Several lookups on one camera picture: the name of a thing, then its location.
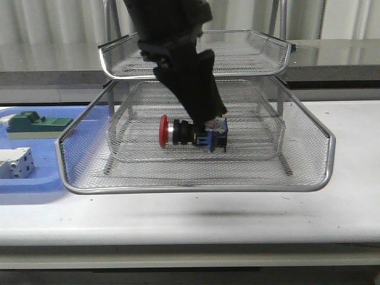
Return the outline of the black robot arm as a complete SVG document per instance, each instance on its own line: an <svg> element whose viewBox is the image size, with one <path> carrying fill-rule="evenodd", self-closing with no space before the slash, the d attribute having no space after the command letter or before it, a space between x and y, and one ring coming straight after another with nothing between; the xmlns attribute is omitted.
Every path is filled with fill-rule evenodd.
<svg viewBox="0 0 380 285"><path fill-rule="evenodd" d="M202 26L213 16L207 1L125 1L138 33L143 60L156 63L155 77L201 126L227 109L213 75L215 54L197 52Z"/></svg>

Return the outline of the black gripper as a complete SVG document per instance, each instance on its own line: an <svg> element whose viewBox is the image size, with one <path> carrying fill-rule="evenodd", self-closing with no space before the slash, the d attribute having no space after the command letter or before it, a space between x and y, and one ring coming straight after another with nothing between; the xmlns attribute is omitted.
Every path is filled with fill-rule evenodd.
<svg viewBox="0 0 380 285"><path fill-rule="evenodd" d="M201 35L201 29L138 32L141 56L157 64L154 75L176 96L197 125L227 112L213 75L214 52L209 49L197 53L197 38Z"/></svg>

